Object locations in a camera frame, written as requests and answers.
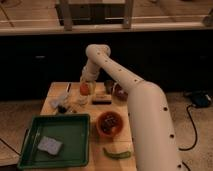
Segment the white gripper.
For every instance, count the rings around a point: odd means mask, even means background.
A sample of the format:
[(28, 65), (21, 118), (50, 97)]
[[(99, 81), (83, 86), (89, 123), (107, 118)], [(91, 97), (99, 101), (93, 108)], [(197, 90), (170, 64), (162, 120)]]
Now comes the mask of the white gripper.
[(94, 62), (88, 61), (82, 69), (80, 82), (86, 83), (89, 87), (89, 92), (94, 93), (98, 76), (99, 67)]

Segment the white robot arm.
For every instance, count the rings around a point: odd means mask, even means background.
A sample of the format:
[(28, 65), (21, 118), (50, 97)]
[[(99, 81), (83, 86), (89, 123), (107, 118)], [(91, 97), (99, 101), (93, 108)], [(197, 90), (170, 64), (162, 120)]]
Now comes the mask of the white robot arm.
[(90, 44), (82, 81), (93, 82), (103, 69), (128, 94), (127, 108), (137, 171), (183, 171), (174, 126), (162, 89), (110, 58), (110, 47)]

